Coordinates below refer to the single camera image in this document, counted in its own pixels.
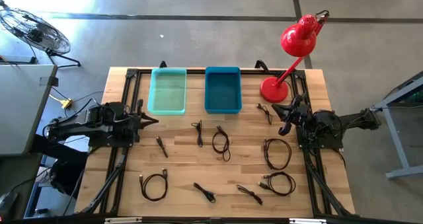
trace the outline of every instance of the lamp shade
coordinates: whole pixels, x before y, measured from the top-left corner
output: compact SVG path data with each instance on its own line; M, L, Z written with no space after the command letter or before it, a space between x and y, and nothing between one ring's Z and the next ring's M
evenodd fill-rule
M316 46L317 19L313 15L304 15L298 23L288 27L280 38L282 48L291 56L309 55Z

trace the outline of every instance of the lamp base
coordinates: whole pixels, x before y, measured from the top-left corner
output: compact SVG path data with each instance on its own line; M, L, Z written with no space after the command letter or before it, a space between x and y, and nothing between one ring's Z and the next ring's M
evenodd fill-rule
M265 79L260 86L260 95L266 101L277 103L283 101L288 95L288 86L286 82L276 83L277 77L269 77Z

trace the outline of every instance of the blue plastic bin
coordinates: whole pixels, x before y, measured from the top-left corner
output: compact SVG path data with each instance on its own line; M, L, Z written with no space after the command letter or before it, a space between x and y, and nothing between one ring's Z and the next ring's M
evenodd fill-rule
M148 111L154 115L183 115L186 102L186 69L151 71Z
M241 70L238 67L207 67L204 108L210 114L237 114L243 107Z

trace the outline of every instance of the fan stand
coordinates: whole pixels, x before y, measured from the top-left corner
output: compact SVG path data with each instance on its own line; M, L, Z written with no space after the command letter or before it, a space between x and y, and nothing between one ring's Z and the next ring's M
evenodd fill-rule
M69 61L76 62L76 64L59 65L59 66L58 66L58 68L73 67L73 66L80 67L80 66L81 66L81 63L80 63L79 61L77 61L76 59L72 59L72 58L69 58L69 57L66 57L66 56L63 56L63 55L57 54L57 53L53 52L51 49L47 49L47 50L46 50L46 54L47 54L48 58L50 59L50 61L52 61L52 63L53 63L54 65L55 65L55 63L54 63L54 61L53 61L53 59L52 59L52 56L58 56L58 57L61 57L61 58L63 58L63 59L67 59L67 60L69 60Z

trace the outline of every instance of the gray metal stand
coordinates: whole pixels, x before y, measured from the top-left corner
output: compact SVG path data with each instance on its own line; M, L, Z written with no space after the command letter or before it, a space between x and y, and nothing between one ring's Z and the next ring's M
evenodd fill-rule
M394 141L395 147L397 148L397 153L403 168L398 170L392 170L391 172L386 173L386 177L388 179L408 176L412 174L421 174L423 173L423 165L417 167L410 167L407 157L405 155L403 145L401 140L398 136L398 130L395 128L394 121L392 119L391 113L389 111L389 104L392 102L399 102L404 100L404 98L409 97L410 95L414 94L417 91L422 90L423 88L423 77L415 80L414 82L408 84L407 86L401 88L399 91L393 93L392 95L388 96L387 98L383 99L381 102L375 104L371 109L375 110L382 110L386 122L388 124L389 132L391 133L392 139Z

